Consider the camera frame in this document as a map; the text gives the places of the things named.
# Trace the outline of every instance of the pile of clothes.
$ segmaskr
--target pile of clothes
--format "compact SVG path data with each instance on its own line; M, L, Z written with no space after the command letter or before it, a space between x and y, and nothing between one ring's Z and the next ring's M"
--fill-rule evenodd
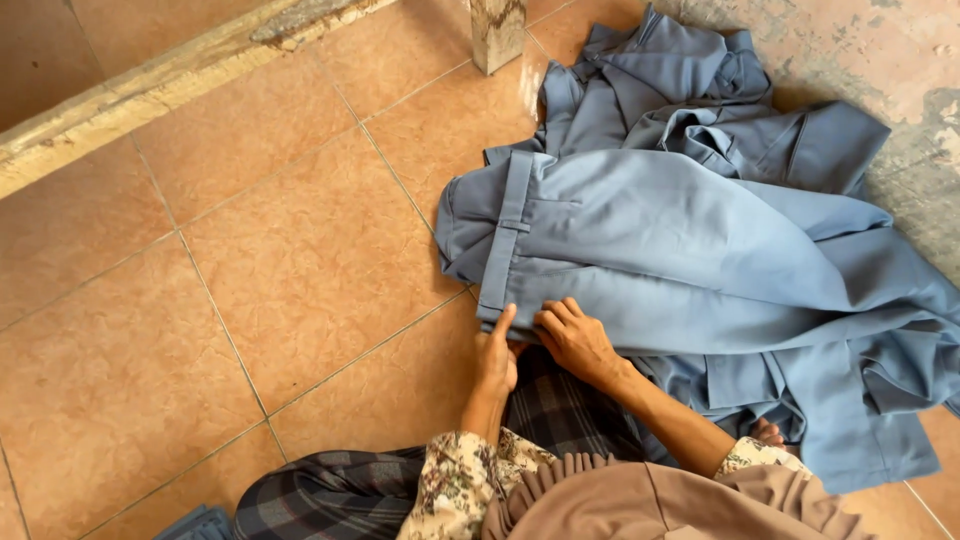
M936 472L916 411L960 405L960 291L865 200L889 129L772 93L748 32L594 25L547 68L534 136L444 189L443 271L481 284L488 327L516 303L526 341L576 298L731 435L779 424L828 490Z

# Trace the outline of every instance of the foot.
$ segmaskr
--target foot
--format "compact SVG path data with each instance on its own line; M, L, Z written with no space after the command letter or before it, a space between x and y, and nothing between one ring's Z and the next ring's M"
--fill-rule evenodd
M767 422L767 419L762 416L756 421L753 429L750 430L750 436L770 446L786 450L786 446L783 444L783 436L780 435L780 427Z

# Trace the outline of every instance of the tan headscarf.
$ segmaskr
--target tan headscarf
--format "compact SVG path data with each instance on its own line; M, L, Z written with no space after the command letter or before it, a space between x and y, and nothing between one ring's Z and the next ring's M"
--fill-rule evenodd
M650 463L564 456L491 504L483 540L861 540L860 517L816 477L757 465L719 480Z

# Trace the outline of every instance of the plaid sarong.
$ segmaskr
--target plaid sarong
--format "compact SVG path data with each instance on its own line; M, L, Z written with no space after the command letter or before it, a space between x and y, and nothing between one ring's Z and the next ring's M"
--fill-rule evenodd
M555 455L643 461L650 438L608 396L558 366L543 347L517 362L504 425ZM320 452L258 480L237 505L238 540L394 540L417 498L424 447Z

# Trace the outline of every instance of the wooden bench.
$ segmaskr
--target wooden bench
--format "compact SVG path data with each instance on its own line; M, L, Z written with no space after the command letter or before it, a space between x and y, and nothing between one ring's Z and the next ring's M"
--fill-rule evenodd
M396 0L275 0L0 134L0 198ZM473 61L523 51L526 0L470 0Z

